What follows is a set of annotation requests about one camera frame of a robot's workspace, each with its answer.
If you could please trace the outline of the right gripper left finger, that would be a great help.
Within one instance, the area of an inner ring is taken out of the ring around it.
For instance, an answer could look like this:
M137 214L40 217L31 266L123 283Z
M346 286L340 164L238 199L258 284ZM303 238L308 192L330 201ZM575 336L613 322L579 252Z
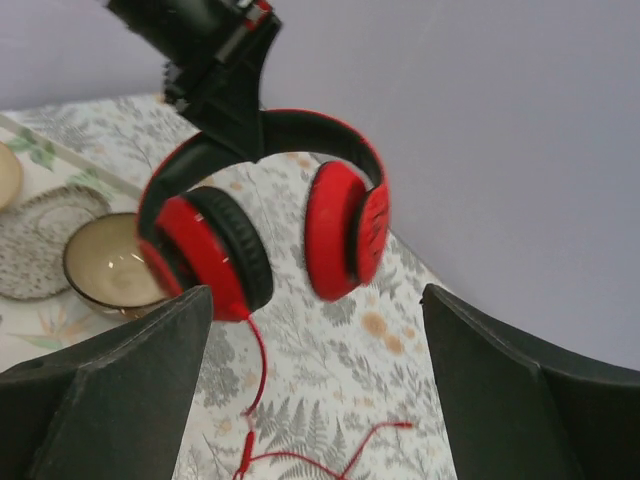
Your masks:
M2 478L171 478L213 313L195 287L2 372Z

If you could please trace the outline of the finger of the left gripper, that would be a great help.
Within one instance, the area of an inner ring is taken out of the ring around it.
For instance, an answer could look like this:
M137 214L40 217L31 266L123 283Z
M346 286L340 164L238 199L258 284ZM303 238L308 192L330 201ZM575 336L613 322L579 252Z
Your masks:
M179 66L165 64L165 99L207 136L245 160L265 152L260 109L264 63L279 31L259 29L201 51Z

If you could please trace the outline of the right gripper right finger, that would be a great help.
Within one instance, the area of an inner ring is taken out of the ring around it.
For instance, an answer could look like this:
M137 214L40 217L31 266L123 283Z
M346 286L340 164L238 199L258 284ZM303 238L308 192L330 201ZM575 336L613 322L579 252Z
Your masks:
M638 371L537 338L435 284L421 305L458 478L638 478Z

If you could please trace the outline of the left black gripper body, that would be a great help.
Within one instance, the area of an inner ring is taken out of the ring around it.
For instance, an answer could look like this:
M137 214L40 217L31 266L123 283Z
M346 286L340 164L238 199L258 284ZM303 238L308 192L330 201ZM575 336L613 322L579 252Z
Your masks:
M242 64L259 72L282 26L268 1L111 0L104 8L165 57L163 86L176 90Z

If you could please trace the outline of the red black headphones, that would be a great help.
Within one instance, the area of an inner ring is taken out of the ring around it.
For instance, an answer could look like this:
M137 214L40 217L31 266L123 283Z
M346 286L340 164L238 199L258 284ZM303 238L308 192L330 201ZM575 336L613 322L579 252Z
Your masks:
M205 179L226 168L288 153L328 156L309 187L302 227L304 265L313 292L337 301L375 277L386 247L391 194L375 147L328 115L264 110L256 151L240 154L198 133L154 171L140 199L137 241L160 286L178 296L205 285L217 321L241 322L274 292L262 236L272 224L264 208L246 210Z

